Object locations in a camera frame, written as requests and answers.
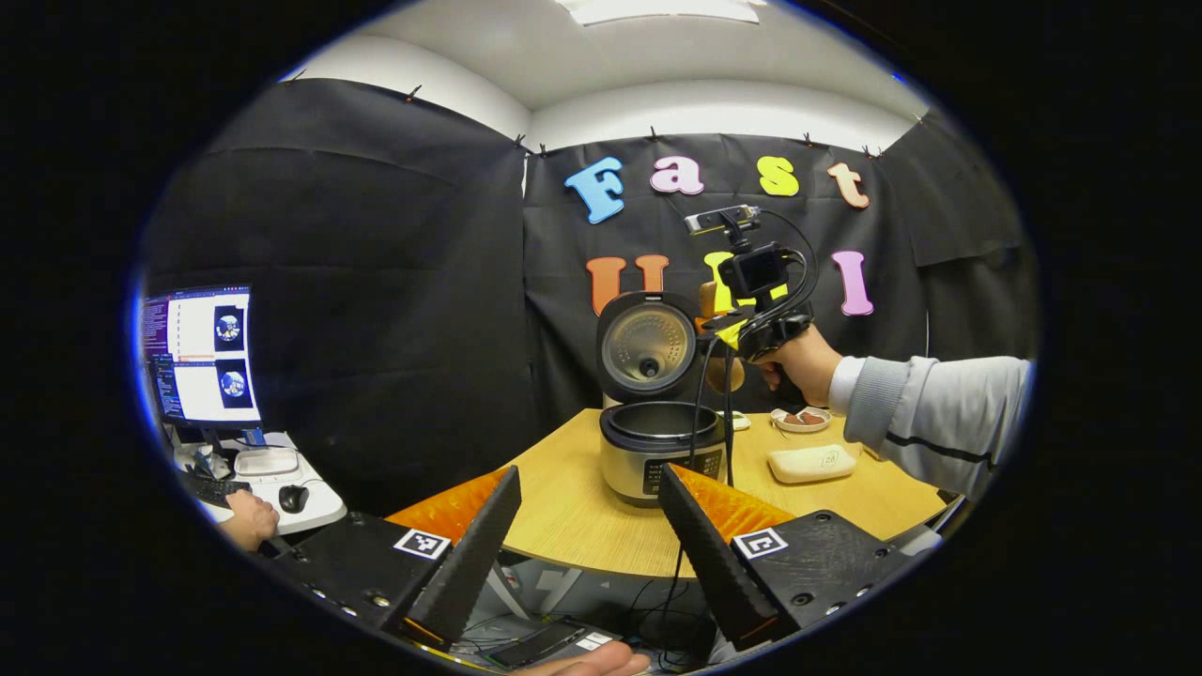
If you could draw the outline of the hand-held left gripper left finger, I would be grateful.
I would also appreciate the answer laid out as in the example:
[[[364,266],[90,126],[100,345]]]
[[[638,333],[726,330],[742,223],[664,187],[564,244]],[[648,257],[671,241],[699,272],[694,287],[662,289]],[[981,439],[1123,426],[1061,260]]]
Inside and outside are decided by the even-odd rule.
[[[506,466],[388,518],[351,511],[285,548],[273,568],[358,625],[447,650],[520,505],[519,469]]]

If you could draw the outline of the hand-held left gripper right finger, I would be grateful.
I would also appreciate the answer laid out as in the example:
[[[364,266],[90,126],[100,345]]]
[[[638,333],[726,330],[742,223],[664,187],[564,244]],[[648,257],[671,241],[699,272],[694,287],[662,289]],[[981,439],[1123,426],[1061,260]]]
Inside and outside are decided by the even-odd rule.
[[[795,516],[673,463],[657,504],[738,651],[815,631],[917,565],[837,512]]]

